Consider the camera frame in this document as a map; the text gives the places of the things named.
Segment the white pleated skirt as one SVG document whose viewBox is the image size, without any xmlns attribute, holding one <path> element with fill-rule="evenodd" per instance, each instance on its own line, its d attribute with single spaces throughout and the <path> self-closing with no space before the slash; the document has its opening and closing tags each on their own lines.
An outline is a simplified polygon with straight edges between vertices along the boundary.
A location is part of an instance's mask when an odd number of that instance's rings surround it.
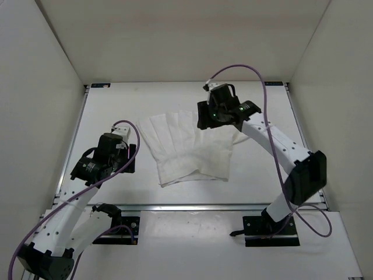
<svg viewBox="0 0 373 280">
<path fill-rule="evenodd" d="M 233 146 L 248 137 L 231 125 L 201 130 L 197 121 L 196 112 L 185 110 L 138 121 L 162 187 L 182 181 L 228 181 Z"/>
</svg>

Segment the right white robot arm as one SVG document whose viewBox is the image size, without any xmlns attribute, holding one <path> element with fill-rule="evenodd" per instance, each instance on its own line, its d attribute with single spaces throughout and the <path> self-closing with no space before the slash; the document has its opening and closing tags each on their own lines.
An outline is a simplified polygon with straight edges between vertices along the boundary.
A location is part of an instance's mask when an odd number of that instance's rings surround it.
<svg viewBox="0 0 373 280">
<path fill-rule="evenodd" d="M 207 100 L 198 103 L 201 130 L 225 125 L 256 141 L 270 153 L 287 174 L 281 194 L 262 213 L 262 229 L 274 234 L 284 226 L 288 216 L 326 185 L 326 156 L 299 146 L 265 119 L 253 102 L 240 102 L 232 84 L 204 85 Z"/>
</svg>

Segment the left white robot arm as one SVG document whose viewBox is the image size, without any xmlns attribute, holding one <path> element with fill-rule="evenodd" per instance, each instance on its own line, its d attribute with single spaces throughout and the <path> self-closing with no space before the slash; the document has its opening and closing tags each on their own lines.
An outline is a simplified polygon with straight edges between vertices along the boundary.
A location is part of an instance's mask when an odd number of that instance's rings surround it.
<svg viewBox="0 0 373 280">
<path fill-rule="evenodd" d="M 128 132 L 111 131 L 83 153 L 71 171 L 71 180 L 83 184 L 65 187 L 56 207 L 33 229 L 36 236 L 17 249 L 26 271 L 41 279 L 68 279 L 86 247 L 123 226 L 121 210 L 107 203 L 93 206 L 92 216 L 80 226 L 77 222 L 103 183 L 120 173 L 134 173 L 139 144 L 129 144 L 128 138 Z"/>
</svg>

